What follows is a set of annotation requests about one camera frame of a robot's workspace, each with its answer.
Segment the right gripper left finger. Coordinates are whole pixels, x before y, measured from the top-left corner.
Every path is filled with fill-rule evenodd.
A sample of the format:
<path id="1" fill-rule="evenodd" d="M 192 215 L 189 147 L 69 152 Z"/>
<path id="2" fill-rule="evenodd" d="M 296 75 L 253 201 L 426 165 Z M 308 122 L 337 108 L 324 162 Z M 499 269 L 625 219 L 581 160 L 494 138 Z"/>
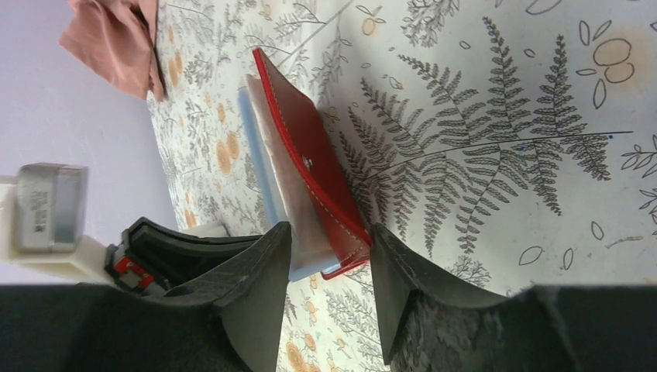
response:
<path id="1" fill-rule="evenodd" d="M 161 295 L 115 283 L 4 285 L 3 371 L 273 371 L 291 225 Z"/>

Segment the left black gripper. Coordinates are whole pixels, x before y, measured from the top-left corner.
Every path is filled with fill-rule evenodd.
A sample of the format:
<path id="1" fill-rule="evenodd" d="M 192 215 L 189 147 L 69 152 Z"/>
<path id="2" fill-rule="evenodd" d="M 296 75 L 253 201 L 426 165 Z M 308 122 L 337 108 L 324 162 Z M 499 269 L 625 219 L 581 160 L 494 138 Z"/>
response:
<path id="1" fill-rule="evenodd" d="M 251 247 L 260 235 L 200 237 L 141 217 L 106 249 L 105 272 L 123 291 L 162 295 Z"/>

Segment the red card holder wallet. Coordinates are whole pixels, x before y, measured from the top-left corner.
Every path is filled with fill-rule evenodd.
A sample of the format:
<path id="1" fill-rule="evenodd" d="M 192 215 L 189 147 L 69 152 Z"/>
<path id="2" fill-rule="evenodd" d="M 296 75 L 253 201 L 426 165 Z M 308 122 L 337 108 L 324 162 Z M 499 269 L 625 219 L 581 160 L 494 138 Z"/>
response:
<path id="1" fill-rule="evenodd" d="M 313 101 L 259 47 L 239 109 L 267 221 L 291 225 L 291 281 L 367 262 L 372 239 Z"/>

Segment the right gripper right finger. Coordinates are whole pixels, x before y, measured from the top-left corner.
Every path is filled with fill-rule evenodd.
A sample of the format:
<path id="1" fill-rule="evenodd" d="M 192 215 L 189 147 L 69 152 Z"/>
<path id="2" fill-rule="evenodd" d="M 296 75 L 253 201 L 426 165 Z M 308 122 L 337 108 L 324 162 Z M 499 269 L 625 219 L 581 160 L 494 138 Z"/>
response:
<path id="1" fill-rule="evenodd" d="M 507 298 L 373 225 L 370 266 L 393 371 L 654 371 L 656 288 L 539 285 Z"/>

